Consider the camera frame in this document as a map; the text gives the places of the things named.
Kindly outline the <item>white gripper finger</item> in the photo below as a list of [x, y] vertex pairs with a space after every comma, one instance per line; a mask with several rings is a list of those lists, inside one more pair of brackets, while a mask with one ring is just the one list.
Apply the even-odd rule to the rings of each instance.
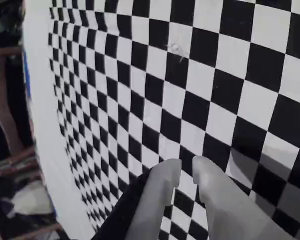
[[179, 186], [182, 163], [167, 159], [154, 166], [142, 191], [135, 214], [128, 228], [127, 240], [157, 240], [166, 206]]
[[292, 239], [210, 159], [193, 157], [192, 175], [205, 205], [209, 239]]

